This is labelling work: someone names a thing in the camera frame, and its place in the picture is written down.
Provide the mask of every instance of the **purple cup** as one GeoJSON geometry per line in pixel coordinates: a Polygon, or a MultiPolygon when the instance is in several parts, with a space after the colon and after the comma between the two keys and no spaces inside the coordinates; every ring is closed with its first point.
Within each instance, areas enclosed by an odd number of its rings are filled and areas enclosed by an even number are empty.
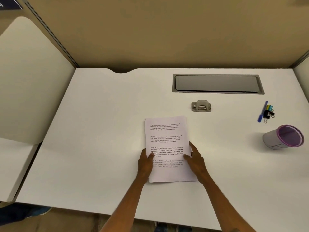
{"type": "Polygon", "coordinates": [[[265,133],[263,142],[269,148],[280,150],[287,147],[300,147],[304,143],[302,132],[292,125],[281,125],[279,128],[265,133]]]}

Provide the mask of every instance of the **hand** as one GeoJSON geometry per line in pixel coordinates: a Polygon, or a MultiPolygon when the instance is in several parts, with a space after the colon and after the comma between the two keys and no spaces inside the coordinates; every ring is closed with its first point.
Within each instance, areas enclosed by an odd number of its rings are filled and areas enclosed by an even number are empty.
{"type": "Polygon", "coordinates": [[[149,175],[152,171],[152,160],[154,158],[154,154],[151,153],[147,158],[146,148],[141,151],[141,156],[138,160],[138,170],[137,170],[137,178],[140,178],[145,184],[149,178],[149,175]]]}
{"type": "Polygon", "coordinates": [[[208,171],[205,166],[204,158],[201,156],[201,154],[198,152],[196,147],[189,142],[189,146],[192,149],[191,156],[188,156],[186,154],[183,155],[184,159],[188,162],[192,172],[196,175],[197,179],[200,183],[203,183],[205,180],[205,177],[208,177],[208,171]]]}

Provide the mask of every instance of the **blue sign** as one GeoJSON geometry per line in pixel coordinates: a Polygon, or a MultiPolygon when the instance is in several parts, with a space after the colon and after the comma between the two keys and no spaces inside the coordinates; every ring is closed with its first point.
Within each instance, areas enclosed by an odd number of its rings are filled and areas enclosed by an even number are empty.
{"type": "Polygon", "coordinates": [[[20,10],[21,5],[16,0],[0,0],[0,10],[20,10]]]}

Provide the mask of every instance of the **person's right arm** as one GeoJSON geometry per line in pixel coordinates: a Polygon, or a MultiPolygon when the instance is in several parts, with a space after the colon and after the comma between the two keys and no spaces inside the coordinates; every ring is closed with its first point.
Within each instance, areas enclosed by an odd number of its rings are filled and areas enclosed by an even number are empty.
{"type": "Polygon", "coordinates": [[[217,184],[208,174],[205,166],[204,158],[198,152],[197,148],[189,142],[192,149],[191,156],[183,155],[188,162],[192,172],[195,173],[200,183],[205,187],[211,204],[214,208],[222,232],[256,232],[234,209],[231,203],[221,192],[217,184]]]}

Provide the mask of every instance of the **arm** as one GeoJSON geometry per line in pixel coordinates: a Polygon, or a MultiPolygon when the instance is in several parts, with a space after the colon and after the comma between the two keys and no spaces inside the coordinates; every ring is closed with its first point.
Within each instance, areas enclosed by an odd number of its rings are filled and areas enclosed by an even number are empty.
{"type": "Polygon", "coordinates": [[[200,183],[205,187],[211,204],[214,208],[222,232],[232,232],[235,229],[241,232],[256,232],[234,209],[217,184],[208,174],[204,158],[198,152],[197,148],[189,142],[192,149],[190,158],[188,155],[183,157],[188,162],[192,172],[195,173],[200,183]]]}
{"type": "Polygon", "coordinates": [[[143,149],[138,160],[138,171],[135,180],[123,197],[122,201],[107,220],[101,232],[130,232],[137,204],[141,196],[141,190],[147,182],[152,171],[153,153],[146,156],[146,149],[143,149]]]}

